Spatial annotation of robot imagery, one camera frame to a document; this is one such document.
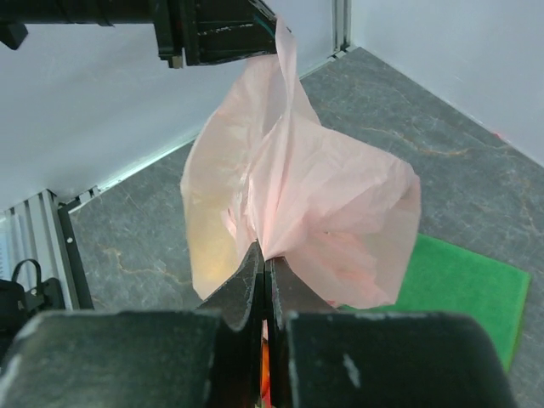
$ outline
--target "white wall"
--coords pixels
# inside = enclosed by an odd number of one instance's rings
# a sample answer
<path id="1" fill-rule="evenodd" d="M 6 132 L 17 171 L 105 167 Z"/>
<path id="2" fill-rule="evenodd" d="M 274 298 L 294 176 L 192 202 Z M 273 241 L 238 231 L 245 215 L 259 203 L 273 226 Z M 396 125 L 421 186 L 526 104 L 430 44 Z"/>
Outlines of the white wall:
<path id="1" fill-rule="evenodd" d="M 356 45 L 544 164 L 544 2 L 352 4 Z"/>
<path id="2" fill-rule="evenodd" d="M 298 40 L 299 70 L 332 53 L 332 0 L 268 0 Z M 243 62 L 169 70 L 152 25 L 29 25 L 0 44 L 0 210 L 50 189 L 73 197 L 186 143 Z"/>

